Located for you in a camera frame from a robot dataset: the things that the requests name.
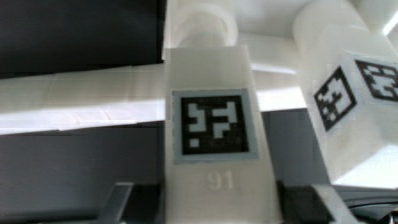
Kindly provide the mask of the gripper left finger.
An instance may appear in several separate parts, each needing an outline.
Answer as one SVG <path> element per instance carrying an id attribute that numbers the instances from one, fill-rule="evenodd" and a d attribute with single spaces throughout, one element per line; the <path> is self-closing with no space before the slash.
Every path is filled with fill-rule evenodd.
<path id="1" fill-rule="evenodd" d="M 162 184 L 118 182 L 91 224 L 159 224 Z"/>

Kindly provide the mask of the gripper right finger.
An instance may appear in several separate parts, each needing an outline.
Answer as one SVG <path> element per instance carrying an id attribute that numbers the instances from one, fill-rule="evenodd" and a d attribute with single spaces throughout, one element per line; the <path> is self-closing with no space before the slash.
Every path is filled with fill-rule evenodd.
<path id="1" fill-rule="evenodd" d="M 398 224 L 398 190 L 278 183 L 283 224 Z"/>

